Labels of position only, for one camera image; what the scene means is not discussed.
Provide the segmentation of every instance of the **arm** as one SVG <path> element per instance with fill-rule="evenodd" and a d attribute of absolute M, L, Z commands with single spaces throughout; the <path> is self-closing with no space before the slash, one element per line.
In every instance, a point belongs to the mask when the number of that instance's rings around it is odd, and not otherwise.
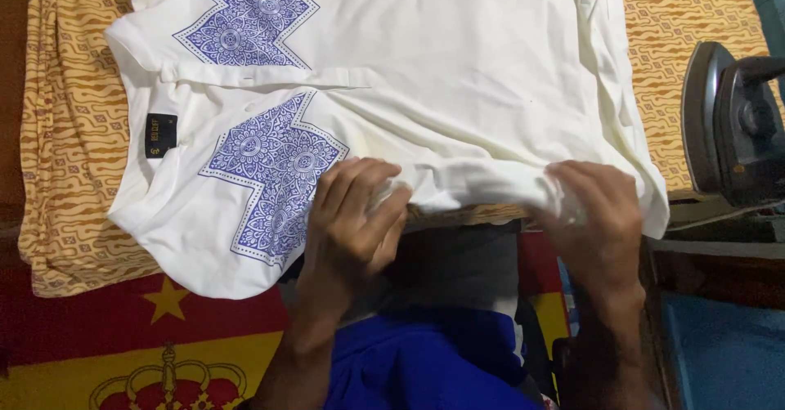
<path fill-rule="evenodd" d="M 373 214 L 377 187 L 400 167 L 350 159 L 319 178 L 305 241 L 297 302 L 250 408 L 320 408 L 327 398 L 335 331 L 357 293 L 395 259 L 409 188 L 398 188 Z"/>
<path fill-rule="evenodd" d="M 580 331 L 567 359 L 562 407 L 649 408 L 635 180 L 612 166 L 573 161 L 547 171 L 576 194 L 586 213 L 584 222 L 565 222 L 533 211 L 577 285 Z"/>

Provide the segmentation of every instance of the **blue mandala print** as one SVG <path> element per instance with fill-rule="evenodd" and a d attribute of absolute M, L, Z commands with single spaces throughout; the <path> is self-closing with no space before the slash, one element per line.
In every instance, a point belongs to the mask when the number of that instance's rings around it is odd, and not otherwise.
<path fill-rule="evenodd" d="M 240 255 L 283 265 L 305 242 L 319 176 L 348 148 L 300 118 L 314 92 L 300 94 L 231 128 L 200 175 L 253 189 L 231 245 Z"/>
<path fill-rule="evenodd" d="M 191 27 L 174 34 L 208 64 L 308 66 L 286 39 L 318 9 L 312 0 L 213 0 Z"/>

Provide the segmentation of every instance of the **person's left hand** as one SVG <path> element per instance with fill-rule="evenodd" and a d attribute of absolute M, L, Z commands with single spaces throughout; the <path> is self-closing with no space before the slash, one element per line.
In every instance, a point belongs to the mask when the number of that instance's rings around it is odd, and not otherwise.
<path fill-rule="evenodd" d="M 352 299 L 396 257 L 411 189 L 397 188 L 373 212 L 372 197 L 400 166 L 349 159 L 319 178 L 309 216 L 298 298 L 324 318 L 338 320 Z"/>

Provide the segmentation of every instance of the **yellow star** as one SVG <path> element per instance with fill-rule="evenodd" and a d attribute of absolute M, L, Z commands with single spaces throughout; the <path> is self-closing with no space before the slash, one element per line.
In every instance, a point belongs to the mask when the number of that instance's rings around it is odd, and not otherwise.
<path fill-rule="evenodd" d="M 187 289 L 175 289 L 169 277 L 164 276 L 161 292 L 144 294 L 144 299 L 155 304 L 155 312 L 152 314 L 150 324 L 155 323 L 164 314 L 172 314 L 181 320 L 185 320 L 185 315 L 183 315 L 183 311 L 180 309 L 180 300 L 189 293 Z"/>

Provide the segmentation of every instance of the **black label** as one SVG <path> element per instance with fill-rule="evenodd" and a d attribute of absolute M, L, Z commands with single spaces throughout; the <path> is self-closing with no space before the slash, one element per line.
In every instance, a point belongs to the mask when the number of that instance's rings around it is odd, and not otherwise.
<path fill-rule="evenodd" d="M 162 159 L 167 151 L 177 146 L 177 116 L 148 114 L 144 127 L 144 155 L 148 159 Z"/>

